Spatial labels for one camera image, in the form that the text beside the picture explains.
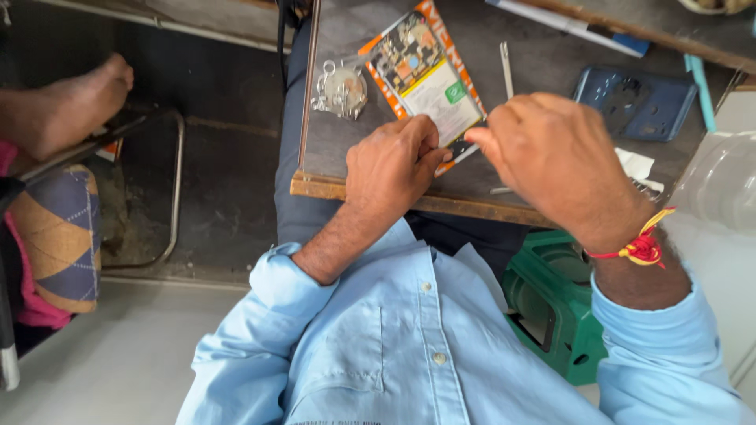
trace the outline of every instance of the green logo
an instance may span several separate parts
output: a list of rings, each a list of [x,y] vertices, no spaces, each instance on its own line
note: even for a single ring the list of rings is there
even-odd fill
[[[461,81],[457,81],[450,85],[445,93],[450,104],[456,104],[461,98],[464,98],[466,94],[465,87],[462,85]]]

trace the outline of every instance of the green plastic stool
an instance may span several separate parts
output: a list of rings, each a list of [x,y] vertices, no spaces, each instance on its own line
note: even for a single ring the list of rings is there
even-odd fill
[[[501,286],[510,307],[505,317],[522,344],[578,386],[596,382],[607,352],[603,327],[590,310],[590,266],[573,242],[564,231],[530,233]]]

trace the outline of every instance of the rolled-up sleeve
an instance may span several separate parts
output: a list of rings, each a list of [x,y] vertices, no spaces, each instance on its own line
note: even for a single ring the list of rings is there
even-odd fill
[[[599,364],[600,409],[617,424],[754,423],[722,364],[717,322],[698,282],[675,306],[620,306],[595,279],[593,314],[609,357]]]
[[[294,264],[299,244],[263,255],[249,276],[251,291],[197,345],[197,374],[176,423],[248,424],[280,420],[291,347],[330,299]]]

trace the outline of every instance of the red and yellow thread bracelet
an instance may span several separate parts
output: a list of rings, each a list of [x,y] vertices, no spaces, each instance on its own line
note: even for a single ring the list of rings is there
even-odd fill
[[[656,238],[653,237],[651,233],[654,231],[654,229],[656,229],[656,225],[659,223],[659,221],[661,221],[664,217],[674,213],[674,209],[674,206],[670,206],[668,208],[664,208],[662,211],[659,211],[658,214],[653,216],[648,222],[646,222],[643,228],[640,229],[640,234],[638,234],[638,237],[633,239],[629,244],[625,245],[625,247],[619,250],[619,252],[617,253],[594,254],[588,252],[587,250],[585,251],[585,253],[589,256],[592,256],[593,258],[598,259],[627,257],[630,261],[638,265],[656,264],[661,268],[665,268],[664,264],[661,261],[662,248],[659,246]]]

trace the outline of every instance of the bare foot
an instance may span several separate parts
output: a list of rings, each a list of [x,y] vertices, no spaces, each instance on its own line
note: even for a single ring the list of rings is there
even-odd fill
[[[71,147],[123,107],[134,70],[120,54],[97,69],[34,90],[1,91],[2,135],[36,160]]]

